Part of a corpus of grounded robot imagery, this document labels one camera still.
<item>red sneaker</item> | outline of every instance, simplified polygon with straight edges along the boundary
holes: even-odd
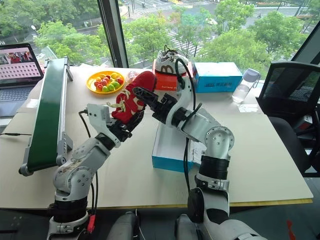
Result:
[[[111,113],[112,117],[127,124],[133,115],[144,110],[146,106],[143,101],[138,100],[132,89],[142,87],[153,92],[156,82],[156,76],[151,71],[144,71],[136,76],[134,81],[126,86],[116,97],[115,104],[107,102],[108,106],[116,108],[116,110]]]

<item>water bottle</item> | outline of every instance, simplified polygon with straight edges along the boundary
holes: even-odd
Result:
[[[253,85],[259,78],[260,74],[258,71],[248,68],[244,72],[240,84],[236,87],[235,91],[233,92],[233,101],[236,103],[241,103],[243,100],[245,100],[250,89],[253,87]]]

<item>floor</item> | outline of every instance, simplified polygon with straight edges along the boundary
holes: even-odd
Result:
[[[287,220],[290,220],[296,240],[315,240],[316,235],[320,233],[320,179],[305,180],[314,195],[313,203],[262,207],[232,213],[231,218],[245,222],[268,240],[290,240],[287,227]],[[92,239],[106,240],[112,224],[129,210],[98,211],[98,224]],[[139,212],[141,229],[146,240],[174,240],[175,219],[186,213],[186,209],[140,209]],[[0,210],[0,240],[45,239],[49,218],[41,216],[46,214],[45,211],[39,211],[37,214],[40,215]],[[4,230],[13,233],[1,233]]]

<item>office chair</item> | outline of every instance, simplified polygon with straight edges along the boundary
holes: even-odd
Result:
[[[320,122],[317,103],[320,97],[320,67],[295,61],[273,61],[257,101],[304,177],[320,177],[320,173],[305,173],[311,165],[318,172],[317,152],[320,148]],[[312,116],[312,127],[298,133],[294,124],[304,115]],[[315,133],[315,144],[309,156],[298,136]]]

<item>robotic arm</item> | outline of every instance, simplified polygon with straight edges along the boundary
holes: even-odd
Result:
[[[54,174],[55,201],[49,206],[53,217],[49,221],[47,239],[81,239],[89,222],[87,197],[97,170],[110,156],[112,148],[132,136],[131,131],[141,122],[144,111],[134,115],[126,125],[110,118],[106,105],[88,104],[86,113],[98,132],[75,149],[72,158]]]
[[[206,146],[194,177],[197,187],[189,192],[188,215],[181,215],[176,222],[177,240],[266,240],[245,223],[229,219],[227,168],[228,152],[235,142],[233,133],[200,108],[201,105],[194,111],[188,110],[191,83],[185,78],[178,83],[181,88],[178,101],[168,94],[158,101],[159,96],[153,92],[140,87],[133,89],[137,98],[154,111],[152,116],[155,119]],[[190,220],[198,224],[197,228]]]
[[[181,215],[177,220],[177,240],[266,240],[245,223],[229,219],[227,169],[234,135],[200,105],[195,110],[188,109],[192,95],[188,79],[180,78],[179,87],[179,100],[166,93],[160,101],[153,92],[141,87],[133,89],[136,97],[154,111],[155,119],[206,146],[194,178],[197,187],[189,192],[188,215]],[[87,114],[99,134],[78,147],[72,158],[55,173],[55,202],[50,206],[53,217],[49,221],[48,240],[57,235],[80,239],[85,234],[84,229],[91,218],[86,208],[93,176],[112,148],[118,148],[131,137],[131,131],[142,120],[144,112],[134,115],[126,125],[110,118],[105,105],[88,104]]]

